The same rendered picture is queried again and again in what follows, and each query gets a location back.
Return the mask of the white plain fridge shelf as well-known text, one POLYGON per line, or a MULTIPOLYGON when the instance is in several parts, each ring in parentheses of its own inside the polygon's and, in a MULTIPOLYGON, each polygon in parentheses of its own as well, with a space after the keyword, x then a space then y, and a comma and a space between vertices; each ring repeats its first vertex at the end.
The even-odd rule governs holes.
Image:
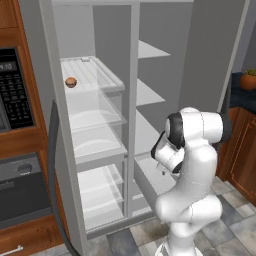
POLYGON ((138 58, 154 58, 154 57, 165 57, 169 56, 169 53, 158 49, 148 43, 139 41, 138 44, 138 58))
POLYGON ((137 106, 164 102, 165 99, 158 95, 140 79, 137 80, 137 106))
POLYGON ((135 154, 149 153, 159 138, 159 132, 136 111, 135 123, 135 154))

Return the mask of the clear fridge drawer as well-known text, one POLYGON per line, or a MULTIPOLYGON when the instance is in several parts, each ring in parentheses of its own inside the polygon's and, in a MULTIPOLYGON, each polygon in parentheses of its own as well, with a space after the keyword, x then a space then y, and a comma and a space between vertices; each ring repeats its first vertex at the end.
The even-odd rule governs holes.
POLYGON ((77 164, 127 153, 118 134, 110 125, 73 132, 72 142, 77 164))
POLYGON ((126 123, 121 112, 100 91, 67 94, 66 102, 72 132, 126 123))

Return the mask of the grey freezer drawer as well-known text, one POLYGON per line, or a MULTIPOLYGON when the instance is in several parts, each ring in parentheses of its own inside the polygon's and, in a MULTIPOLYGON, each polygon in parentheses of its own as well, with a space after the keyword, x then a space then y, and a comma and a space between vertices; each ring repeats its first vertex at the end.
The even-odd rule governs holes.
POLYGON ((157 162, 150 154, 134 159, 134 179, 152 211, 155 211, 156 199, 176 183, 171 175, 163 175, 157 169, 157 162))

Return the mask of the white ribbed fridge shelf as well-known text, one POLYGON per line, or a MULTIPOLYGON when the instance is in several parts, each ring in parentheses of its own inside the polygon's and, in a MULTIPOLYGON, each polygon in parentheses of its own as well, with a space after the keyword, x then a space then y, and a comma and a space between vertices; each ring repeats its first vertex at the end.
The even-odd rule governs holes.
POLYGON ((68 77, 77 79, 77 85, 74 88, 64 85, 66 94, 92 91, 111 93, 125 89, 124 83, 100 59, 95 56, 86 57, 90 58, 89 62, 82 62, 82 57, 61 60, 63 81, 68 77))

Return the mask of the orange tangerine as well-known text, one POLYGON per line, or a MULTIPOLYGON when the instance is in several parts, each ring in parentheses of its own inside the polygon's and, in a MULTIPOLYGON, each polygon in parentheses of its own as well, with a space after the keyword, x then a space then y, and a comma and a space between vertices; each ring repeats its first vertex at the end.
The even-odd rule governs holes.
POLYGON ((74 78, 74 77, 68 77, 66 80, 65 80, 65 84, 67 87, 69 88, 74 88, 76 85, 77 85, 77 79, 74 78))

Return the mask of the grey open fridge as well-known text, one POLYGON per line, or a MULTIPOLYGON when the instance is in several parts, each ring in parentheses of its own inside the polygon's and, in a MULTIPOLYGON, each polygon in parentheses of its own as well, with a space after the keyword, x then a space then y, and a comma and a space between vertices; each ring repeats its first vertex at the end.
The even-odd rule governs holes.
POLYGON ((110 125, 127 153, 76 164, 87 240, 94 232, 138 216, 146 200, 134 181, 136 111, 159 132, 177 111, 194 0, 51 0, 60 65, 95 56, 125 85, 104 93, 126 119, 110 125), (139 41, 169 56, 138 58, 139 41), (164 102, 137 106, 137 80, 164 102))

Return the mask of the grey fridge door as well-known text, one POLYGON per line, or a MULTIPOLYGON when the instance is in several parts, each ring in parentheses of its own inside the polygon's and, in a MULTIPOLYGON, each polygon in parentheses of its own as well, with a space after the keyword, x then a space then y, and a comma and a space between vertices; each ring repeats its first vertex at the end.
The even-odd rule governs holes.
POLYGON ((220 112, 251 0, 195 0, 179 108, 220 112))
POLYGON ((51 0, 18 0, 28 41, 47 134, 52 101, 59 114, 55 156, 55 188, 62 225, 81 256, 90 256, 62 80, 51 0))

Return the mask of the brown wooden base cupboard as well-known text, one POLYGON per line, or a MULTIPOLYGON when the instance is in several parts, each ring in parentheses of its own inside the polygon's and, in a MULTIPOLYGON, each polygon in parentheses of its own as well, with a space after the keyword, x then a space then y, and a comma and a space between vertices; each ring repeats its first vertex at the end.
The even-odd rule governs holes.
POLYGON ((231 108, 232 136, 219 149, 216 175, 256 207, 256 114, 231 108))

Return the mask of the black microwave oven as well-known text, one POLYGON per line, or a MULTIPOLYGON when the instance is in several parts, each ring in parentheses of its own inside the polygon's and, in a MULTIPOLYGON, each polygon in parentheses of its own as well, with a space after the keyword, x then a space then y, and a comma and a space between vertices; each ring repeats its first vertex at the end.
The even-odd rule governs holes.
POLYGON ((0 48, 0 132, 33 125, 17 48, 0 48))

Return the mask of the dark grey oven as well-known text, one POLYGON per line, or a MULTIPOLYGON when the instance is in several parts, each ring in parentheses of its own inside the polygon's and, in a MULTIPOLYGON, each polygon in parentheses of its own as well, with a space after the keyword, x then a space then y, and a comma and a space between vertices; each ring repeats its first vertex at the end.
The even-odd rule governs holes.
POLYGON ((37 154, 0 159, 0 230, 51 213, 37 154))

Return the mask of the orange plant pot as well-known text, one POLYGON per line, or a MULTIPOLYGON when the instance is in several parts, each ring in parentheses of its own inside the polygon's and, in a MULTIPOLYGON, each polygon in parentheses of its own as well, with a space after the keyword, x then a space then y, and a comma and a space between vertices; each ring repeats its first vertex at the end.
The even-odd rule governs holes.
POLYGON ((240 87, 243 90, 256 89, 256 69, 247 69, 240 78, 240 87))

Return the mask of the brown wooden cupboard frame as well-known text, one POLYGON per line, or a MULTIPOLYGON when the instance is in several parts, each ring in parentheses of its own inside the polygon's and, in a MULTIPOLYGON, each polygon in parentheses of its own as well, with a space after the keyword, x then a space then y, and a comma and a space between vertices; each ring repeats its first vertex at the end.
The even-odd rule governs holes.
MULTIPOLYGON (((25 25, 18 0, 0 0, 0 48, 15 47, 21 63, 34 125, 0 132, 0 159, 36 152, 42 168, 43 184, 48 186, 48 137, 39 92, 32 67, 25 25)), ((52 213, 8 228, 0 228, 0 253, 23 249, 8 256, 30 256, 62 244, 52 213)))

